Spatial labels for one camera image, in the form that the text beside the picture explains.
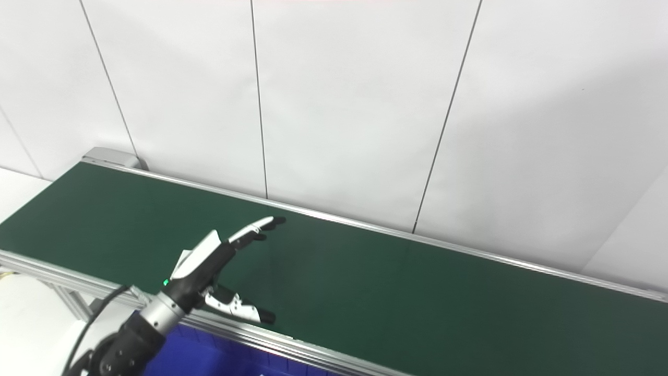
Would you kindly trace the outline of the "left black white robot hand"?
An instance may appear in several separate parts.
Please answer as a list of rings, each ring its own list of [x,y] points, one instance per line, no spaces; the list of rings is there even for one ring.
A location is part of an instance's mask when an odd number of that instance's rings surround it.
[[[217,283],[219,274],[237,252],[253,241],[266,239],[265,231],[286,222],[285,217],[263,217],[222,240],[215,229],[193,250],[184,250],[161,293],[185,314],[203,305],[253,323],[273,324],[276,315]]]

